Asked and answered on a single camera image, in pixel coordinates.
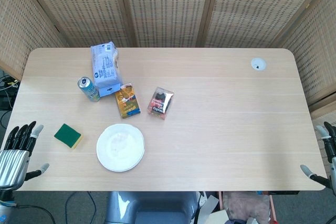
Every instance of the plastic bag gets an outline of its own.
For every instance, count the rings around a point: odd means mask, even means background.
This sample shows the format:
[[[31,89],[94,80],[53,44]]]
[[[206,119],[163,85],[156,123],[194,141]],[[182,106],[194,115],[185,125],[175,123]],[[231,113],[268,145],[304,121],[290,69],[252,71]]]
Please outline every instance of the plastic bag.
[[[148,104],[148,113],[156,115],[165,120],[167,110],[173,96],[174,92],[157,87],[151,101]]]
[[[253,217],[259,224],[270,219],[269,196],[249,191],[223,192],[223,206],[230,219],[247,221]]]
[[[118,50],[113,42],[91,47],[93,79],[101,97],[120,90]]]

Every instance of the wicker screen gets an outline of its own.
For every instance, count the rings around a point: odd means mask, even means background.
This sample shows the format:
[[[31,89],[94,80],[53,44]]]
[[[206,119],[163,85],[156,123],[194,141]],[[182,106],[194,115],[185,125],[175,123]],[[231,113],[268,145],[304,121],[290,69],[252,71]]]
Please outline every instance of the wicker screen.
[[[329,106],[329,108],[327,109],[321,108],[320,111],[315,111],[314,113],[312,113],[312,122],[313,122],[314,128],[316,128],[317,125],[323,126],[324,121],[327,121],[331,125],[336,126],[336,102],[332,103],[331,106]],[[330,175],[330,165],[328,163],[327,154],[324,149],[324,143],[321,139],[321,135],[316,129],[315,129],[315,134],[316,134],[316,138],[319,143],[319,148],[320,148],[320,152],[322,155],[325,171],[327,172],[328,175]]]
[[[305,0],[216,0],[206,47],[268,47]]]
[[[21,79],[30,52],[66,46],[32,0],[0,0],[0,61]]]
[[[112,40],[128,47],[117,0],[42,0],[75,47],[88,47]]]
[[[195,47],[205,0],[129,0],[140,47]]]
[[[308,104],[328,95],[323,90],[336,83],[336,0],[317,0],[280,47],[296,58]]]

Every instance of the gray chair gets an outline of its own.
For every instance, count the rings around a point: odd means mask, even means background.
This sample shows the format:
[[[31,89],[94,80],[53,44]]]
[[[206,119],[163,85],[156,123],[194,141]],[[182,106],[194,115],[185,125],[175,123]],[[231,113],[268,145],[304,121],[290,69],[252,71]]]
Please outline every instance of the gray chair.
[[[105,224],[190,224],[197,205],[193,191],[112,191]]]

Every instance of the wire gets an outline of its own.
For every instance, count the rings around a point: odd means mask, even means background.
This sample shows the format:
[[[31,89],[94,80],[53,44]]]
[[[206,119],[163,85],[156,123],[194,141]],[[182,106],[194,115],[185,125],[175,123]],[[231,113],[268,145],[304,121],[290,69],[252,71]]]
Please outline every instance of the wire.
[[[73,195],[76,194],[76,191],[74,191],[67,199],[67,201],[65,202],[65,223],[68,224],[68,211],[67,211],[67,206],[68,206],[68,202],[69,200],[73,197]]]
[[[5,206],[5,207],[16,207],[17,206],[15,203],[5,202],[2,200],[0,200],[0,205]]]
[[[13,108],[12,104],[11,104],[11,100],[9,99],[9,95],[8,95],[8,92],[6,90],[4,90],[6,92],[6,95],[7,95],[7,98],[8,98],[8,103],[9,103],[9,106],[11,108]]]
[[[47,209],[45,209],[43,207],[33,206],[33,205],[18,205],[16,208],[18,208],[18,209],[24,209],[24,208],[37,208],[37,209],[41,209],[41,210],[43,210],[44,212],[46,212],[49,215],[49,217],[51,218],[53,224],[56,224],[53,215]]]
[[[95,207],[95,211],[93,212],[93,215],[92,215],[92,218],[91,218],[91,221],[90,221],[90,224],[92,224],[92,223],[93,223],[93,219],[94,219],[95,216],[96,216],[97,206],[96,206],[95,201],[93,200],[93,197],[92,197],[91,193],[88,192],[88,191],[87,191],[87,193],[88,193],[88,195],[90,196],[90,198],[91,198],[91,200],[92,200],[93,206]]]
[[[69,202],[69,200],[70,200],[76,193],[77,193],[77,192],[74,191],[74,192],[68,197],[67,201],[65,202],[65,223],[66,223],[66,224],[68,224],[68,210],[67,210],[68,202]],[[92,223],[93,223],[93,220],[94,220],[94,218],[95,218],[95,216],[96,216],[97,206],[96,206],[96,203],[95,203],[95,201],[94,201],[94,199],[93,199],[91,193],[89,193],[88,191],[87,191],[87,193],[88,193],[88,195],[89,195],[89,197],[90,197],[90,199],[91,199],[91,201],[92,201],[92,203],[93,203],[93,206],[95,207],[95,211],[93,212],[93,215],[92,215],[91,220],[90,220],[90,224],[92,224]]]
[[[12,111],[12,110],[7,110],[0,118],[0,125],[6,130],[7,127],[5,127],[3,124],[2,124],[2,119],[4,118],[5,114],[7,114],[9,111]]]
[[[197,203],[197,210],[196,210],[195,219],[194,219],[194,223],[196,223],[196,224],[198,222],[198,216],[200,215],[200,213],[199,213],[199,210],[200,210],[199,203],[201,201],[201,196],[202,196],[202,194],[201,194],[201,192],[199,192],[199,198],[198,198],[198,203]]]
[[[12,86],[16,85],[17,83],[18,83],[18,81],[16,81],[14,84],[12,84],[12,85],[8,86],[7,88],[0,89],[0,91],[3,91],[3,90],[5,90],[5,89],[9,89],[9,88],[11,88]]]
[[[8,74],[5,74],[4,76],[1,76],[1,77],[0,77],[0,79],[1,79],[1,82],[3,82],[3,79],[4,79],[5,77],[8,77],[8,76],[10,76],[10,75],[8,75]]]
[[[336,220],[336,215],[333,216],[333,217],[331,217],[331,219],[328,220],[325,224],[330,224],[330,223],[332,223],[334,220]]]

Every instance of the box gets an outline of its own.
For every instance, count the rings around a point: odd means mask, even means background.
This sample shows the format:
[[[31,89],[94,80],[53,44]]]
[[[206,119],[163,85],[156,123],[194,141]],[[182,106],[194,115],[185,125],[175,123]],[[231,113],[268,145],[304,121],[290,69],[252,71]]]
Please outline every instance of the box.
[[[140,113],[138,101],[131,83],[121,86],[120,90],[115,93],[115,98],[122,118],[128,118]]]
[[[91,47],[94,86],[101,97],[115,93],[122,85],[118,50],[113,42]]]

